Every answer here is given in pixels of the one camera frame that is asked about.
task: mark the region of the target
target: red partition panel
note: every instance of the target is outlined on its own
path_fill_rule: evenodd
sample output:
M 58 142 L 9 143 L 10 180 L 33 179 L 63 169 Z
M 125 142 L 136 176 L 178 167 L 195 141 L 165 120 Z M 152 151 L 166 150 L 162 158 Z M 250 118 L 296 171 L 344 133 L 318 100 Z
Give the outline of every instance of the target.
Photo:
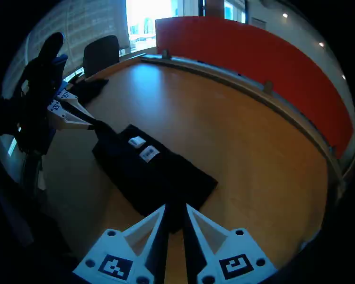
M 157 50 L 270 80 L 336 147 L 340 158 L 353 133 L 348 111 L 322 70 L 289 42 L 254 26 L 210 17 L 156 20 Z

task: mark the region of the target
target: glass window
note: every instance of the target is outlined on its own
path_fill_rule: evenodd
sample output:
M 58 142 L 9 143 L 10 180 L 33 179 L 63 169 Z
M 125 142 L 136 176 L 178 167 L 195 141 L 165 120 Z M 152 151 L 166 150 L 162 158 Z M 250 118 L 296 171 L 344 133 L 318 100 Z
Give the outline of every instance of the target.
M 229 0 L 229 2 L 224 1 L 224 5 L 225 19 L 241 22 L 243 24 L 246 23 L 244 3 L 242 4 L 242 2 L 238 0 Z
M 178 16 L 178 0 L 126 0 L 131 52 L 155 47 L 155 20 Z

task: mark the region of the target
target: wooden table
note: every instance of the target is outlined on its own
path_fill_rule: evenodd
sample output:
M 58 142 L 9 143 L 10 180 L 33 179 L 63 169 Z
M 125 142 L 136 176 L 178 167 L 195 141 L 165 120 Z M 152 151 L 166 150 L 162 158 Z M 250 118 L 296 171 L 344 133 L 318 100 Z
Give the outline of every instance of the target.
M 327 166 L 314 145 L 279 114 L 213 80 L 136 63 L 108 77 L 87 110 L 116 131 L 133 124 L 213 176 L 201 212 L 226 229 L 246 228 L 280 268 L 319 229 Z M 46 190 L 72 251 L 84 257 L 107 228 L 142 217 L 92 154 L 93 131 L 62 130 L 44 159 Z M 166 283 L 185 283 L 182 232 L 170 235 Z

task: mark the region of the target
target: office chair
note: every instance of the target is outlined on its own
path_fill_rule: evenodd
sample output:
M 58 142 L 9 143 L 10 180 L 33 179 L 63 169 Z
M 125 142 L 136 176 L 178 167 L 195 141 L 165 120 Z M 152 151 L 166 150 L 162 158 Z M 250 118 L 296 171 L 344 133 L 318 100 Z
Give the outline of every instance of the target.
M 84 49 L 83 67 L 85 77 L 88 78 L 97 72 L 120 62 L 120 47 L 115 35 L 102 37 Z

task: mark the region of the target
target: black cloth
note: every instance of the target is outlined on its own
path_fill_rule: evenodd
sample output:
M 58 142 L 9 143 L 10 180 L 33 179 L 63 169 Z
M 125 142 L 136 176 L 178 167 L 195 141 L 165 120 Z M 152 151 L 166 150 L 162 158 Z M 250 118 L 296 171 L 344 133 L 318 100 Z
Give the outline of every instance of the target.
M 100 95 L 103 87 L 109 82 L 107 79 L 96 79 L 91 82 L 85 80 L 74 84 L 68 91 L 78 97 L 78 102 L 84 107 L 91 100 Z
M 104 123 L 95 127 L 93 153 L 103 170 L 141 215 L 166 204 L 170 232 L 182 228 L 186 203 L 199 210 L 217 186 L 214 178 L 133 125 L 120 134 Z M 146 140 L 139 149 L 128 143 L 136 136 Z M 139 154 L 149 145 L 160 153 L 147 163 Z

